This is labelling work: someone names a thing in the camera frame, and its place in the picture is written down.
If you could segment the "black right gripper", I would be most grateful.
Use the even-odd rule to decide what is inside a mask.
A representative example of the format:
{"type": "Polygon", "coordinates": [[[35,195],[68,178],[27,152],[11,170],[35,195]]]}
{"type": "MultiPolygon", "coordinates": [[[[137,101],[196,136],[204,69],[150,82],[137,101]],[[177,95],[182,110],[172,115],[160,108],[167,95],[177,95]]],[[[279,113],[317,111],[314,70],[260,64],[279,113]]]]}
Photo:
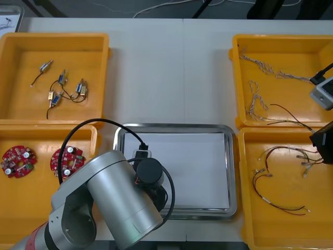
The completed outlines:
{"type": "Polygon", "coordinates": [[[320,152],[324,164],[333,164],[332,152],[332,122],[328,123],[314,134],[310,135],[310,140],[320,152]]]}

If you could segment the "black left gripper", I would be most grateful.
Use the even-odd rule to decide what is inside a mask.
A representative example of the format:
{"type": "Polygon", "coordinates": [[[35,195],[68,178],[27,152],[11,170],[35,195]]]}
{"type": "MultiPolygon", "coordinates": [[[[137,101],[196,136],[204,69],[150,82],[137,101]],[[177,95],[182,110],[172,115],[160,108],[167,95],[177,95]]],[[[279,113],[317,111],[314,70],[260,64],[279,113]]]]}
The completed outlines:
{"type": "Polygon", "coordinates": [[[167,203],[167,192],[163,186],[159,187],[143,187],[142,188],[151,198],[157,210],[164,209],[167,203]]]}

